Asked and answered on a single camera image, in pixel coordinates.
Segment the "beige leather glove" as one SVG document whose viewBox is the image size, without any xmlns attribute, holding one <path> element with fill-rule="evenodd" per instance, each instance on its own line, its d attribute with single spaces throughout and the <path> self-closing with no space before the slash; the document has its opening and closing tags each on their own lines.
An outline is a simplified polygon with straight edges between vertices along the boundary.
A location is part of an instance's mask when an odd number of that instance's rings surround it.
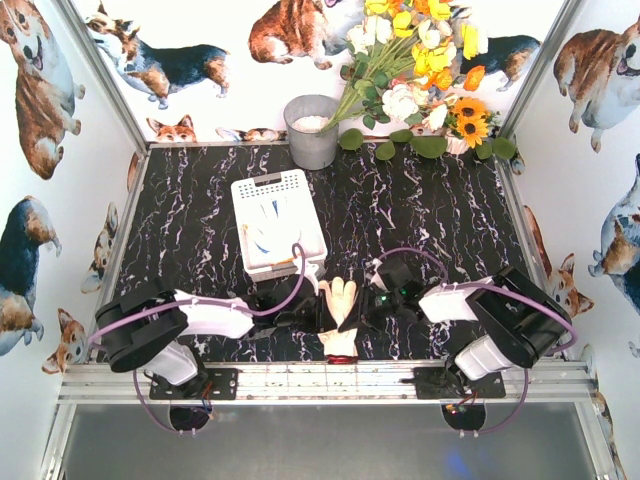
<svg viewBox="0 0 640 480">
<path fill-rule="evenodd" d="M 347 319 L 354 306 L 357 285 L 354 281 L 344 281 L 334 277 L 331 282 L 322 280 L 319 289 L 325 293 L 325 302 L 336 327 L 318 335 L 323 344 L 324 354 L 329 364 L 354 364 L 358 361 L 355 339 L 356 329 L 339 332 L 338 328 Z"/>
</svg>

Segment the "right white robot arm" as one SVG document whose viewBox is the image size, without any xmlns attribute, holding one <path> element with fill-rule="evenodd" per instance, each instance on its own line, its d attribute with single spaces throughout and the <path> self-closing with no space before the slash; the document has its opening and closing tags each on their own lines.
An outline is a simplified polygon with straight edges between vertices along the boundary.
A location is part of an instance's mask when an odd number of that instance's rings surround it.
<svg viewBox="0 0 640 480">
<path fill-rule="evenodd" d="M 463 390 L 512 367 L 530 369 L 576 341 L 564 309 L 514 267 L 475 282 L 432 287 L 420 284 L 399 257 L 375 259 L 372 268 L 338 331 L 373 328 L 389 315 L 413 324 L 476 322 L 484 334 L 451 354 L 444 367 L 447 380 Z"/>
</svg>

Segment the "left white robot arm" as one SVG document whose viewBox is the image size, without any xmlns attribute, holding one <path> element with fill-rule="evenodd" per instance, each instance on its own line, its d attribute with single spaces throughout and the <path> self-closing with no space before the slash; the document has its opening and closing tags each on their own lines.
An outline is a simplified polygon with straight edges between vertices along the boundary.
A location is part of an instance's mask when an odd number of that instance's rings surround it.
<svg viewBox="0 0 640 480">
<path fill-rule="evenodd" d="M 298 274 L 228 299 L 189 294 L 156 278 L 102 306 L 95 319 L 89 344 L 106 352 L 113 372 L 145 371 L 160 389 L 184 399 L 205 397 L 214 380 L 200 354 L 181 344 L 181 337 L 237 340 L 285 329 L 325 333 L 336 327 L 318 282 Z"/>
</svg>

